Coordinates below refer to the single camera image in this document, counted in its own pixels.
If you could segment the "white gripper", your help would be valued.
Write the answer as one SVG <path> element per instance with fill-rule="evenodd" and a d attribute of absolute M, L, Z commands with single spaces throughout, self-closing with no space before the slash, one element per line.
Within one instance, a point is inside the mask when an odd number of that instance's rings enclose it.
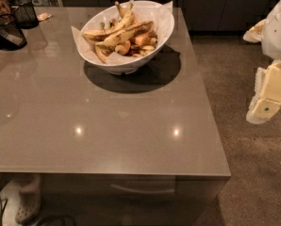
<path fill-rule="evenodd" d="M 281 59 L 281 0 L 263 19 L 243 35 L 245 41 L 261 42 L 262 53 L 272 59 Z M 281 108 L 281 60 L 275 60 L 267 69 L 258 68 L 253 97 L 246 120 L 252 124 L 269 121 Z"/>

